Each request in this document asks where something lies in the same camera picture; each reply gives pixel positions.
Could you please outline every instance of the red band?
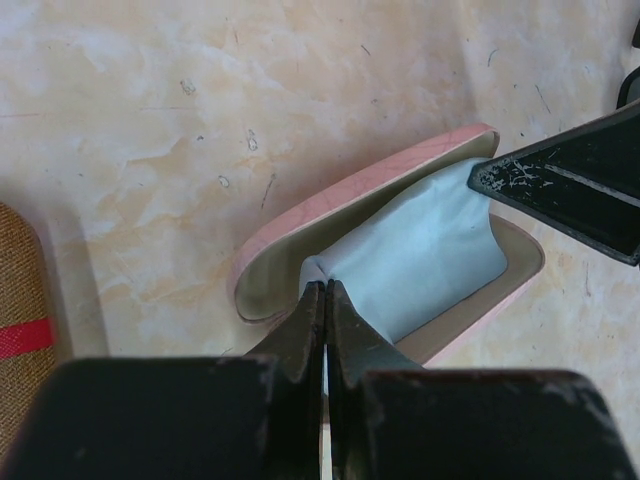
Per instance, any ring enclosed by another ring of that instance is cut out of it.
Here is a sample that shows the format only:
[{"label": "red band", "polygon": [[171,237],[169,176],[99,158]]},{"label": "red band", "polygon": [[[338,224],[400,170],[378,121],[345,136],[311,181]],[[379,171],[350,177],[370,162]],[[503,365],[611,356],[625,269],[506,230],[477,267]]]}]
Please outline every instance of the red band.
[{"label": "red band", "polygon": [[48,318],[0,328],[0,359],[34,352],[53,345]]}]

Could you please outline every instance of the beige marble countertop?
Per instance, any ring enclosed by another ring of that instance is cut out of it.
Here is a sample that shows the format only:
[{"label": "beige marble countertop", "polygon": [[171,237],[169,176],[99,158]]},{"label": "beige marble countertop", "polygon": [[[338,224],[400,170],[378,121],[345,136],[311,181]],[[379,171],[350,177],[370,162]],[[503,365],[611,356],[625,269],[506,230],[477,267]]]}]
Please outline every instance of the beige marble countertop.
[{"label": "beige marble countertop", "polygon": [[[613,110],[634,0],[6,0],[0,201],[42,238],[76,356],[242,354],[233,252],[287,208],[451,128],[499,153]],[[442,366],[562,367],[640,459],[640,272],[506,207],[533,287]]]}]

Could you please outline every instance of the pink shoe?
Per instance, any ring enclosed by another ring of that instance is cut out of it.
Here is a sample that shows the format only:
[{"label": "pink shoe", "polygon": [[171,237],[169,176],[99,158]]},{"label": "pink shoe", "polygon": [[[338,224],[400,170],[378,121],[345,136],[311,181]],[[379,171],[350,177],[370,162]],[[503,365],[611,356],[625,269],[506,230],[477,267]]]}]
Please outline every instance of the pink shoe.
[{"label": "pink shoe", "polygon": [[[461,160],[492,157],[498,142],[498,133],[487,125],[459,128],[341,180],[262,227],[240,249],[229,276],[229,295],[240,317],[258,323],[288,315],[298,300],[305,258],[335,243],[419,179]],[[508,259],[507,270],[400,340],[397,348],[412,360],[425,363],[443,354],[462,333],[511,303],[541,270],[544,254],[533,238],[499,217],[491,216],[491,226]]]}]

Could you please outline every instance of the burlap fabric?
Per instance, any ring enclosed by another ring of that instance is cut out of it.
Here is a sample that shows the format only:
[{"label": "burlap fabric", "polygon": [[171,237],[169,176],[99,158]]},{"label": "burlap fabric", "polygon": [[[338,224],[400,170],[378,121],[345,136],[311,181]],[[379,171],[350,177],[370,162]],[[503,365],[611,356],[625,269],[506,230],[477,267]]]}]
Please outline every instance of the burlap fabric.
[{"label": "burlap fabric", "polygon": [[0,203],[0,463],[54,365],[45,287],[34,231]]}]

